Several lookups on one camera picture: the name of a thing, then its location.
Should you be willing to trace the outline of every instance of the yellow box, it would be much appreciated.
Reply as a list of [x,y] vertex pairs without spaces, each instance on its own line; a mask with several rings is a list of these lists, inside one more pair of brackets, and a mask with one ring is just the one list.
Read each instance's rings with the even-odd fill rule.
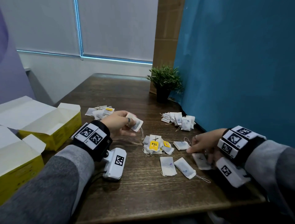
[[45,143],[34,135],[20,140],[0,126],[0,205],[42,170],[44,149]]
[[45,150],[56,151],[82,125],[80,106],[60,103],[52,107],[24,96],[0,105],[0,125],[18,130],[24,138],[33,134]]

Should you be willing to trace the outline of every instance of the box flap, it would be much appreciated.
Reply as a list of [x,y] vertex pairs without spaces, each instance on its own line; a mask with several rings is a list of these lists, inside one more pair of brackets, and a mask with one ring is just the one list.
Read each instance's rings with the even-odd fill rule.
[[69,104],[69,103],[60,103],[58,105],[58,108],[65,108],[65,109],[73,110],[73,111],[77,111],[77,112],[79,112],[81,110],[80,105],[77,105],[77,104]]
[[0,105],[0,125],[20,130],[55,109],[29,97],[21,97]]
[[8,145],[21,141],[7,127],[0,125],[0,150]]
[[30,134],[23,139],[25,143],[27,143],[32,149],[36,150],[39,154],[41,154],[46,144],[42,142],[40,139],[35,137],[34,135]]

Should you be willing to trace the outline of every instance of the wooden table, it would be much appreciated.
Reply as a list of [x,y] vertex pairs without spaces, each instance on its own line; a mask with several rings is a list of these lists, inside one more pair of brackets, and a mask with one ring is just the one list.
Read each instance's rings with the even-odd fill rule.
[[[84,115],[89,107],[108,105],[117,111],[127,110],[144,121],[142,128],[145,136],[161,135],[170,143],[183,141],[184,137],[191,139],[201,133],[196,128],[190,132],[176,132],[173,124],[162,122],[160,113],[180,112],[181,108],[172,101],[167,104],[157,103],[156,96],[149,94],[149,87],[150,82],[144,78],[94,74],[60,102],[79,104],[82,123],[93,120]],[[161,218],[264,201],[264,197],[253,186],[235,189],[219,171],[199,170],[191,155],[177,149],[171,155],[173,160],[184,157],[199,176],[211,183],[197,177],[189,180],[178,169],[176,176],[162,176],[159,158],[164,155],[144,154],[141,137],[139,133],[135,138],[114,139],[111,149],[120,147],[127,151],[123,176],[118,182],[103,178],[94,182],[81,199],[74,215],[75,223]],[[44,160],[47,161],[52,155],[52,152],[44,153]],[[103,168],[103,163],[96,164],[96,172]]]

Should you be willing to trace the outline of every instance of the person's left hand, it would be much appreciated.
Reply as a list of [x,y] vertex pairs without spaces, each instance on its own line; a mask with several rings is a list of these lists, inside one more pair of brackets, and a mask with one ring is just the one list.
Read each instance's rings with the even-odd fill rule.
[[[136,133],[126,126],[126,124],[128,123],[128,119],[126,118],[126,115],[128,113],[129,113],[128,111],[115,111],[111,115],[101,120],[101,122],[108,127],[111,133],[111,136],[110,136],[111,138],[118,135],[133,136],[133,137],[136,136]],[[130,126],[132,127],[135,124],[136,124],[136,121],[130,118]]]

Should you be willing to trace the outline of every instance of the purple panel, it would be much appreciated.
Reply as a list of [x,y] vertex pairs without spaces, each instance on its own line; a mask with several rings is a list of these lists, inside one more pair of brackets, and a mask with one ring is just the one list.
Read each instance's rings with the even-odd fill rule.
[[0,11],[0,104],[22,96],[35,99],[30,82]]

